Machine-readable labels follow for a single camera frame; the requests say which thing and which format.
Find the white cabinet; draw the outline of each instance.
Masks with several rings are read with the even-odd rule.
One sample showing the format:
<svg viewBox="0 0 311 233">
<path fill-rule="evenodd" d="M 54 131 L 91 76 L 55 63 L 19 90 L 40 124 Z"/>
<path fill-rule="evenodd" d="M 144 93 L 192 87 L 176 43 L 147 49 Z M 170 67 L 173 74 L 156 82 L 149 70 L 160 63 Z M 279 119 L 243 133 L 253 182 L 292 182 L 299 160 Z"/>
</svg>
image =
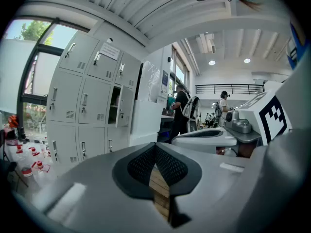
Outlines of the white cabinet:
<svg viewBox="0 0 311 233">
<path fill-rule="evenodd" d="M 105 124 L 111 85 L 86 78 L 80 99 L 79 123 Z"/>
<path fill-rule="evenodd" d="M 124 52 L 118 66 L 115 83 L 136 89 L 140 61 Z"/>
<path fill-rule="evenodd" d="M 132 89 L 122 85 L 117 110 L 116 127 L 129 125 L 133 95 L 134 91 Z"/>
<path fill-rule="evenodd" d="M 129 127 L 109 127 L 107 130 L 108 153 L 126 148 L 128 146 Z"/>
<path fill-rule="evenodd" d="M 57 175 L 62 175 L 79 163 L 75 143 L 75 127 L 49 121 L 47 124 L 51 157 Z"/>
<path fill-rule="evenodd" d="M 47 100 L 47 119 L 75 122 L 75 113 L 82 77 L 56 71 Z"/>
<path fill-rule="evenodd" d="M 98 44 L 99 40 L 85 35 L 76 33 L 73 39 L 64 50 L 65 55 L 61 60 L 59 67 L 68 70 L 84 73 L 88 61 Z"/>
<path fill-rule="evenodd" d="M 82 161 L 105 154 L 105 128 L 79 126 L 79 149 Z"/>
<path fill-rule="evenodd" d="M 119 59 L 114 60 L 104 54 L 100 54 L 99 51 L 95 51 L 91 57 L 90 67 L 87 74 L 111 82 L 117 64 L 120 61 L 120 56 L 122 56 L 121 53 L 119 54 Z"/>
</svg>

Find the locker door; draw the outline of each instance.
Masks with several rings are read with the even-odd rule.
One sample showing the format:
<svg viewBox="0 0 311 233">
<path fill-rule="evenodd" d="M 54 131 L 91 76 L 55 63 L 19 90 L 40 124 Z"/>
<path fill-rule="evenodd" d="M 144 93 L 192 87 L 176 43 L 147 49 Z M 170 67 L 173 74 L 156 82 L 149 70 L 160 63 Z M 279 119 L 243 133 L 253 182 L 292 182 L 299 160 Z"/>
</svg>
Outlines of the locker door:
<svg viewBox="0 0 311 233">
<path fill-rule="evenodd" d="M 55 171 L 57 175 L 62 175 L 79 164 L 75 142 L 75 127 L 58 125 L 48 121 L 47 130 Z"/>
<path fill-rule="evenodd" d="M 77 33 L 66 47 L 66 54 L 59 67 L 84 73 L 98 42 L 88 35 Z"/>
<path fill-rule="evenodd" d="M 86 78 L 80 100 L 79 123 L 105 124 L 111 85 Z"/>
<path fill-rule="evenodd" d="M 120 62 L 121 55 L 120 53 L 118 60 L 114 60 L 95 51 L 91 57 L 91 63 L 87 74 L 112 82 L 113 74 L 115 73 L 118 62 Z"/>
<path fill-rule="evenodd" d="M 79 126 L 79 146 L 82 160 L 105 154 L 105 128 Z"/>
<path fill-rule="evenodd" d="M 131 105 L 134 91 L 124 85 L 121 87 L 116 127 L 124 127 L 130 123 Z"/>
<path fill-rule="evenodd" d="M 124 128 L 107 128 L 107 149 L 108 152 L 114 152 L 128 147 L 128 127 Z"/>
<path fill-rule="evenodd" d="M 115 83 L 120 85 L 123 84 L 132 89 L 136 89 L 139 68 L 140 61 L 124 52 L 121 62 L 118 66 L 118 73 Z"/>
<path fill-rule="evenodd" d="M 82 77 L 56 70 L 47 100 L 47 119 L 75 122 L 75 114 Z"/>
</svg>

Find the locker vent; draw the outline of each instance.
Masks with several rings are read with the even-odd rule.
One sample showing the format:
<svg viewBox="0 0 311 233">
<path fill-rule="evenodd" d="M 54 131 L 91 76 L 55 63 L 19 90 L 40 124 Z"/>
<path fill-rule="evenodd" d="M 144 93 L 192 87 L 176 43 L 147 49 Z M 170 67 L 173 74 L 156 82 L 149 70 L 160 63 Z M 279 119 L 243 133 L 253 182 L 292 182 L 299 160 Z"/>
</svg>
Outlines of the locker vent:
<svg viewBox="0 0 311 233">
<path fill-rule="evenodd" d="M 79 64 L 77 67 L 84 70 L 84 68 L 86 67 L 86 64 L 84 62 L 79 61 Z"/>
<path fill-rule="evenodd" d="M 71 163 L 78 162 L 77 157 L 70 157 L 70 162 Z"/>
<path fill-rule="evenodd" d="M 97 114 L 97 121 L 104 121 L 105 115 L 104 114 Z"/>
<path fill-rule="evenodd" d="M 71 118 L 73 119 L 73 111 L 66 111 L 66 118 Z"/>
<path fill-rule="evenodd" d="M 107 78 L 110 78 L 112 77 L 112 72 L 109 72 L 109 71 L 106 71 L 106 75 L 105 75 Z"/>
</svg>

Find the ceiling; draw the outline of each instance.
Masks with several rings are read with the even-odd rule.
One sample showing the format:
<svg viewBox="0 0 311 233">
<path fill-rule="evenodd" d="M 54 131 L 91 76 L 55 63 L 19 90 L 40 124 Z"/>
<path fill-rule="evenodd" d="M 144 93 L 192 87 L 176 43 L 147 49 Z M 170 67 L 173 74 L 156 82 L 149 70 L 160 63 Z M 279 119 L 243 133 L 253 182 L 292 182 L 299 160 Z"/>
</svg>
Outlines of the ceiling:
<svg viewBox="0 0 311 233">
<path fill-rule="evenodd" d="M 202 107 L 209 107 L 211 108 L 213 106 L 213 103 L 214 102 L 218 102 L 219 100 L 210 100 L 210 99 L 201 99 L 200 102 L 201 102 L 201 106 Z M 227 100 L 228 102 L 228 105 L 230 107 L 240 107 L 242 104 L 246 103 L 247 101 L 245 100 L 231 100 L 230 98 L 228 98 Z"/>
<path fill-rule="evenodd" d="M 191 68 L 200 75 L 210 59 L 252 57 L 286 63 L 282 49 L 290 36 L 287 9 L 279 0 L 257 2 L 260 3 L 258 10 L 236 0 L 27 0 L 19 14 L 47 16 L 47 6 L 65 6 L 74 8 L 81 17 L 92 15 L 112 23 L 145 46 L 148 52 L 179 42 Z M 74 17 L 61 19 L 77 23 L 79 17 Z M 214 54 L 201 53 L 198 48 L 196 37 L 205 32 L 213 33 Z"/>
</svg>

